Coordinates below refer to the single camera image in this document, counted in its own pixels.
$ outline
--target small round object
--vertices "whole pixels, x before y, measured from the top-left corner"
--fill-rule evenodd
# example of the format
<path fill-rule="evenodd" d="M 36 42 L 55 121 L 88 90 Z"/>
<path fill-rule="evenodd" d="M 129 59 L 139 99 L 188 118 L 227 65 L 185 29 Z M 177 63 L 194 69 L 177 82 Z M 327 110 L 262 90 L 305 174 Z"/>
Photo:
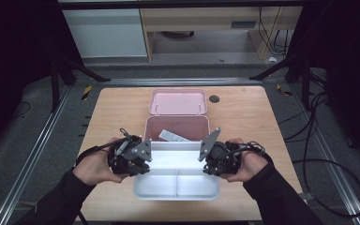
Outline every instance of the small round object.
<path fill-rule="evenodd" d="M 218 96 L 210 96 L 209 100 L 212 103 L 218 103 L 220 101 L 220 97 L 218 97 Z"/>

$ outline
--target pink box lid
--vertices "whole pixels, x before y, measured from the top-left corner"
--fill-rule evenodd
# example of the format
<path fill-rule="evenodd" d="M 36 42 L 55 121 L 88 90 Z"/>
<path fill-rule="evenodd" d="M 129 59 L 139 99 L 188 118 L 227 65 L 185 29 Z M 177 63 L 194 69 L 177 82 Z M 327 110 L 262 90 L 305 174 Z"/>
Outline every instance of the pink box lid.
<path fill-rule="evenodd" d="M 156 89 L 149 112 L 153 115 L 201 115 L 207 112 L 206 96 L 201 89 Z"/>

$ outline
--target yellow marker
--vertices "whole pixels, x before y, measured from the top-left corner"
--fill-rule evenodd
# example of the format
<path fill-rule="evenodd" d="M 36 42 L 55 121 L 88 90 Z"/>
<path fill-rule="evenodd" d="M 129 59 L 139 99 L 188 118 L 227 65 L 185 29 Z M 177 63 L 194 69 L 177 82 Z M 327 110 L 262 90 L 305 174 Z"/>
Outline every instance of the yellow marker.
<path fill-rule="evenodd" d="M 89 96 L 90 91 L 92 90 L 92 85 L 87 86 L 84 89 L 83 95 L 82 95 L 82 100 L 86 100 L 87 96 Z"/>

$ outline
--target pink container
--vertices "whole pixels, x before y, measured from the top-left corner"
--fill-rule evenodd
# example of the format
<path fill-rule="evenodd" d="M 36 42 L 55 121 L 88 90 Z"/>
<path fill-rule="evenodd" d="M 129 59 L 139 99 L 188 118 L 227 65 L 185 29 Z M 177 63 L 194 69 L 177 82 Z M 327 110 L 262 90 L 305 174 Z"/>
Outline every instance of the pink container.
<path fill-rule="evenodd" d="M 163 129 L 190 141 L 200 141 L 209 133 L 206 97 L 200 89 L 157 89 L 151 96 L 145 124 L 145 139 L 159 141 Z"/>

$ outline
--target white cabinet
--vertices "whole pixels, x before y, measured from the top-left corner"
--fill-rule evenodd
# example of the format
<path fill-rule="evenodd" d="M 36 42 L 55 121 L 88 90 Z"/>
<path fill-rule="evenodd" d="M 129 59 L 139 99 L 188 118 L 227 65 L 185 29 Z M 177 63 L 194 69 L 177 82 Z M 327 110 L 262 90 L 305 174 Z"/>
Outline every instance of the white cabinet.
<path fill-rule="evenodd" d="M 64 10 L 63 13 L 83 60 L 147 56 L 138 9 Z"/>

